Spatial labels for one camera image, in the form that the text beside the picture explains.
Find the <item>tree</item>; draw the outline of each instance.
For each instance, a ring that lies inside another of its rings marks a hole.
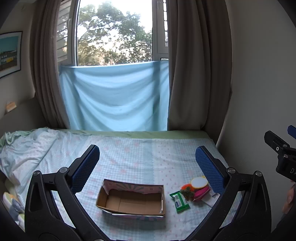
[[[140,15],[125,15],[110,2],[96,9],[80,8],[78,29],[84,34],[77,39],[79,65],[112,65],[151,61],[152,33],[139,25]]]

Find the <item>picture frame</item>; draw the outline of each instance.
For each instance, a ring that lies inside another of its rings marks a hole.
[[[0,34],[0,78],[21,70],[22,31]]]

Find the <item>pink pouch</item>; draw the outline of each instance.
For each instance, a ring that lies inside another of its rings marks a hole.
[[[193,201],[201,200],[209,191],[210,191],[209,185],[207,185],[206,187],[196,191],[195,194],[194,194]]]

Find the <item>person's hand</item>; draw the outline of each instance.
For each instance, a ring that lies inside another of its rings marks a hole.
[[[282,212],[284,213],[284,214],[287,214],[289,211],[290,211],[290,209],[291,209],[291,207],[292,207],[292,205],[293,205],[293,199],[294,199],[294,186],[295,186],[295,184],[290,188],[290,190],[288,191],[288,194],[287,194],[287,200],[286,200],[286,202],[285,202],[285,204],[284,204],[284,206],[283,206],[283,210],[282,210]]]

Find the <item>green packet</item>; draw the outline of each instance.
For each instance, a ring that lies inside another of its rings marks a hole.
[[[174,199],[177,213],[182,212],[189,208],[189,204],[185,197],[180,193],[180,191],[171,193],[170,196]]]

